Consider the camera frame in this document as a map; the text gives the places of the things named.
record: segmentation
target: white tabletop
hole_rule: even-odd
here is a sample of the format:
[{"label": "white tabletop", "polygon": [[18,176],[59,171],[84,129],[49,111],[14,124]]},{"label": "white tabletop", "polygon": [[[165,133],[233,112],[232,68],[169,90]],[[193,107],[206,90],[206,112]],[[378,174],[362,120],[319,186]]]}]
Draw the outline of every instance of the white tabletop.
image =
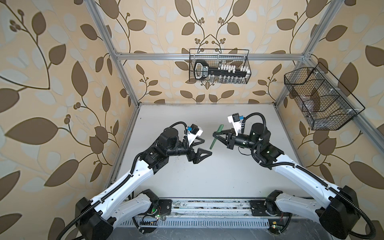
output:
[{"label": "white tabletop", "polygon": [[[121,164],[118,178],[131,169],[137,153],[146,150],[163,132],[175,122],[184,121],[188,126],[196,124],[203,129],[204,144],[195,147],[209,150],[212,133],[220,124],[232,128],[227,117],[234,113],[247,116],[260,112],[265,116],[270,143],[297,161],[279,118],[270,104],[217,104],[217,105],[143,105]],[[249,134],[253,123],[262,122],[259,116],[247,120],[245,134]],[[175,127],[179,138],[184,134],[183,126]],[[240,149],[249,154],[250,150]],[[290,195],[309,196],[304,190],[273,170],[259,166],[251,156],[241,155],[237,147],[233,150],[216,141],[212,156],[199,164],[188,162],[186,156],[172,156],[169,163],[153,177],[141,184],[135,193],[151,189],[159,197],[266,197],[282,190]]]}]

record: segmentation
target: green marker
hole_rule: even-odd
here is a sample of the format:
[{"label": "green marker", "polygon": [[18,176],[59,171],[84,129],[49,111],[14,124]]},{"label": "green marker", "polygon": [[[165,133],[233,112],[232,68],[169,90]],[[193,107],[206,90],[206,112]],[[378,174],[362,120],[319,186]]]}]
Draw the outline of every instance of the green marker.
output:
[{"label": "green marker", "polygon": [[[223,130],[223,127],[224,127],[224,124],[221,124],[217,132],[221,132],[221,130]],[[214,138],[214,141],[212,142],[211,147],[209,149],[212,149],[214,147],[215,142],[216,142],[216,138]]]}]

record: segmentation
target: black wire basket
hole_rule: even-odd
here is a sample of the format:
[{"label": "black wire basket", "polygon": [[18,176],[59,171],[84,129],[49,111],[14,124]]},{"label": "black wire basket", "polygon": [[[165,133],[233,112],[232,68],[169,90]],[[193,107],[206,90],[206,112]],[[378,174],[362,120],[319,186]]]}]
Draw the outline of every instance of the black wire basket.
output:
[{"label": "black wire basket", "polygon": [[252,74],[248,53],[245,49],[191,48],[189,79],[201,83],[247,84]]},{"label": "black wire basket", "polygon": [[[365,107],[333,73],[319,64],[286,73],[284,84],[311,130],[339,130]],[[328,82],[325,73],[332,74],[337,86]]]}]

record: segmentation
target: wallpaper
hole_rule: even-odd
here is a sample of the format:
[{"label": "wallpaper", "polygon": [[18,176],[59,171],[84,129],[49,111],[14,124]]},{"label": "wallpaper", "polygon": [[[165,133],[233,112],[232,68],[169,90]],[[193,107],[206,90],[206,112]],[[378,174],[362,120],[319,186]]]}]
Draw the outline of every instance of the wallpaper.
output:
[{"label": "wallpaper", "polygon": [[346,1],[312,57],[361,101],[366,107],[361,114],[384,134],[383,12],[381,0]]},{"label": "wallpaper", "polygon": [[104,188],[133,106],[85,4],[0,0],[0,22],[0,239],[53,240]]},{"label": "wallpaper", "polygon": [[[346,0],[313,53],[366,106],[361,114],[381,132],[383,8],[380,0]],[[338,131],[311,131],[292,98],[287,96],[279,111],[304,166],[329,182],[353,188],[360,208],[373,220],[375,239],[384,239],[384,157],[352,121]],[[369,228],[361,218],[353,230],[364,234]]]},{"label": "wallpaper", "polygon": [[143,103],[273,103],[284,85],[292,61],[250,61],[247,84],[222,84],[189,79],[186,61],[122,61]]},{"label": "wallpaper", "polygon": [[96,0],[117,51],[301,53],[327,0]]}]

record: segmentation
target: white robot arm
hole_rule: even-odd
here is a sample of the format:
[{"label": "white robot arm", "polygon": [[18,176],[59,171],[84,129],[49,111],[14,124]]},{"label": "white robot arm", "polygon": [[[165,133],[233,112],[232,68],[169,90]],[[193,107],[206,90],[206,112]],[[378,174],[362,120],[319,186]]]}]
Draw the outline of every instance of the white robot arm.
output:
[{"label": "white robot arm", "polygon": [[[179,140],[179,132],[174,128],[178,124],[183,124],[185,127],[183,141]],[[159,198],[149,189],[133,199],[129,195],[141,183],[165,166],[170,156],[186,155],[188,161],[194,164],[211,156],[210,151],[198,148],[195,153],[193,149],[194,146],[205,142],[198,137],[202,132],[203,130],[197,125],[192,124],[187,127],[184,122],[177,122],[164,129],[163,133],[148,149],[135,157],[130,172],[124,174],[109,188],[91,200],[84,197],[77,202],[76,218],[61,231],[57,240],[60,240],[65,232],[75,224],[82,234],[75,240],[83,238],[86,240],[106,240],[116,226],[129,218],[132,218],[140,231],[144,231],[133,217],[147,211],[150,215],[156,213]]]},{"label": "white robot arm", "polygon": [[[249,135],[243,134],[245,121],[255,115],[260,116],[263,123],[253,124]],[[229,116],[228,121],[234,128],[214,132],[214,138],[224,143],[229,149],[233,149],[234,146],[251,149],[253,159],[260,166],[284,175],[313,197],[313,199],[294,197],[275,190],[266,198],[266,213],[276,215],[289,212],[306,217],[320,223],[325,230],[339,239],[345,239],[349,234],[362,239],[375,237],[375,227],[359,208],[356,192],[348,186],[340,188],[316,176],[290,159],[282,150],[270,144],[271,132],[268,131],[265,118],[261,113],[252,113],[247,117],[236,113]],[[352,231],[360,217],[363,217],[370,228],[370,233],[367,235]]]}]

